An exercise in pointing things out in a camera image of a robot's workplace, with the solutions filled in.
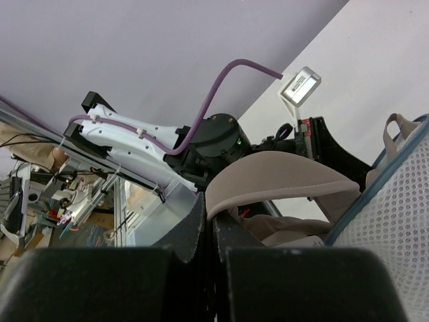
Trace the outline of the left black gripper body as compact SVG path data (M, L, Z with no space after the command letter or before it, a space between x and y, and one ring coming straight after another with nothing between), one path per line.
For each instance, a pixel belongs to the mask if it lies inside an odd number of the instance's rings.
M283 124L274 136L252 146L253 153L278 151L296 154L319 162L347 178L361 188L373 167L346 151L331 135L323 117L310 117L298 121L298 129Z

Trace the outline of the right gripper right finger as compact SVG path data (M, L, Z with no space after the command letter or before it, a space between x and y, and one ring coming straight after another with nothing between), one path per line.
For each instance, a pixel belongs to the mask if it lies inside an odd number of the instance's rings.
M269 248L214 219L219 321L406 321L385 266L355 248Z

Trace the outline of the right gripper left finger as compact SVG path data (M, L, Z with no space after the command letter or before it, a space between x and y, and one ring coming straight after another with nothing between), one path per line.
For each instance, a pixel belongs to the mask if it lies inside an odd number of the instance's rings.
M1 293L2 321L212 321L204 290L206 209L150 247L42 248Z

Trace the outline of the beige bra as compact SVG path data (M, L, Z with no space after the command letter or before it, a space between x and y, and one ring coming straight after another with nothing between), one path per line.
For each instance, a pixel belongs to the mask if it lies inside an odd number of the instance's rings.
M408 121L392 114L387 122L396 122L404 139L403 150L388 132L383 133L387 164L365 175L365 190L339 172L316 161L285 152L259 152L225 168L209 184L206 193L206 219L235 210L238 206L260 201L289 198L313 198L327 221L301 220L295 217L253 219L233 217L266 246L332 245L345 227L371 202L390 180L400 164L410 155L428 131L428 120L421 116Z

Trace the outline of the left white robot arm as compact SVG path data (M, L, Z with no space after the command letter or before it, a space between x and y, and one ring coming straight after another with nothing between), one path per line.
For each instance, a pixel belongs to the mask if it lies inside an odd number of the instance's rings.
M111 157L145 170L159 186L177 180L193 192L204 192L228 165L265 151L315 160L357 182L361 190L372 170L336 142L323 117L300 120L300 129L285 123L274 135L253 144L239 122L226 113L205 117L201 112L197 124L172 127L122 117L93 91L81 106L85 114L69 121L64 137L92 156Z

